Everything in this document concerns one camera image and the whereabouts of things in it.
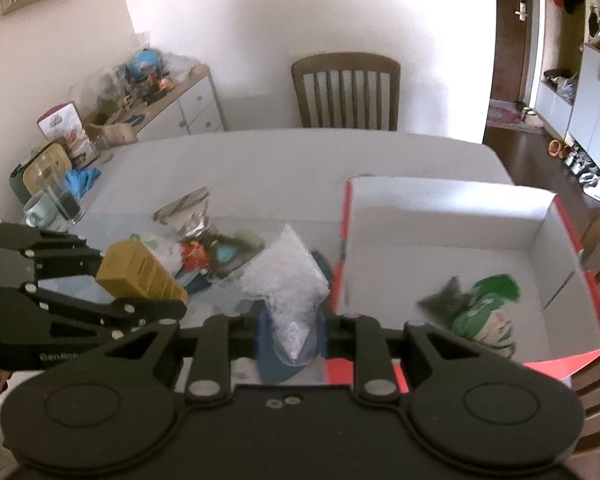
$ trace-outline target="wooden floor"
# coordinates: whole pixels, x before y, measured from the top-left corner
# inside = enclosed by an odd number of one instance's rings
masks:
[[[515,184],[549,189],[558,194],[576,231],[582,235],[592,216],[600,210],[600,202],[584,195],[577,179],[568,168],[557,158],[547,155],[550,140],[548,134],[541,136],[490,127],[487,127],[484,136],[484,144],[500,157]],[[594,370],[588,376],[575,381],[574,387],[579,388],[599,377],[600,370]],[[584,399],[585,407],[599,402],[600,392]],[[583,434],[599,430],[600,416],[585,423]],[[600,453],[572,459],[569,466],[584,480],[600,480]]]

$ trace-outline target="open box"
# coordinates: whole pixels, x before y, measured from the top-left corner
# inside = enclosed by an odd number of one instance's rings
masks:
[[[417,305],[458,276],[463,292],[509,274],[520,287],[505,308],[513,359],[563,379],[600,355],[600,294],[580,265],[579,240],[554,193],[528,187],[403,177],[347,183],[340,314],[384,328],[431,322]],[[331,382],[343,382],[337,366]]]

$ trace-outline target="screw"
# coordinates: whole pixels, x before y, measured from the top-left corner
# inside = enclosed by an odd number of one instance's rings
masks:
[[[365,384],[365,391],[375,397],[387,397],[397,390],[395,383],[385,379],[373,379]]]
[[[302,403],[302,397],[298,397],[295,395],[288,395],[285,397],[285,404],[289,406],[297,406]]]
[[[266,406],[268,408],[271,408],[272,410],[279,410],[280,408],[284,408],[285,403],[282,402],[280,399],[269,399],[267,402],[265,402]]]
[[[215,381],[193,381],[189,385],[189,393],[197,397],[213,397],[220,393],[220,384]]]

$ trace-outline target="door frame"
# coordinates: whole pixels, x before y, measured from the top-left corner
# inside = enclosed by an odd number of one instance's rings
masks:
[[[542,57],[544,55],[546,0],[530,0],[530,25],[527,33],[525,55],[526,74],[523,72],[520,85],[520,100],[530,108],[535,108],[538,88],[542,80]]]

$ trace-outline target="white table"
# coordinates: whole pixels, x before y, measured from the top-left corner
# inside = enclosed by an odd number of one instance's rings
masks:
[[[203,134],[117,149],[72,232],[101,250],[133,230],[159,232],[152,213],[207,186],[209,214],[222,230],[253,227],[273,236],[289,222],[333,263],[344,185],[360,174],[512,184],[490,148],[442,137],[328,129]],[[94,292],[104,292],[85,280],[81,296],[97,301]]]

